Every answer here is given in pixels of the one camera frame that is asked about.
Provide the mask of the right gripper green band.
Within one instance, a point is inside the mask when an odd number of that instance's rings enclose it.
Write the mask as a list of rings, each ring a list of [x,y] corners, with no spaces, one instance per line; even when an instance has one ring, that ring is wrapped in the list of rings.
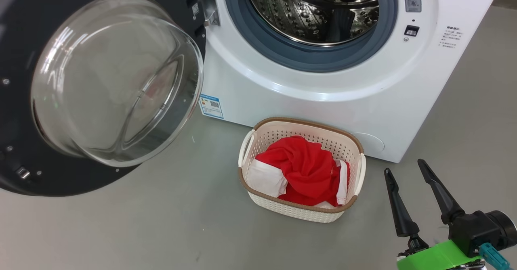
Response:
[[[424,159],[417,160],[425,182],[430,185],[441,210],[441,220],[450,225],[449,240],[432,247],[419,237],[399,186],[389,168],[384,170],[393,222],[398,237],[408,238],[408,250],[399,254],[399,270],[511,270],[501,251],[516,246],[516,226],[501,211],[475,211],[465,215],[455,198]]]

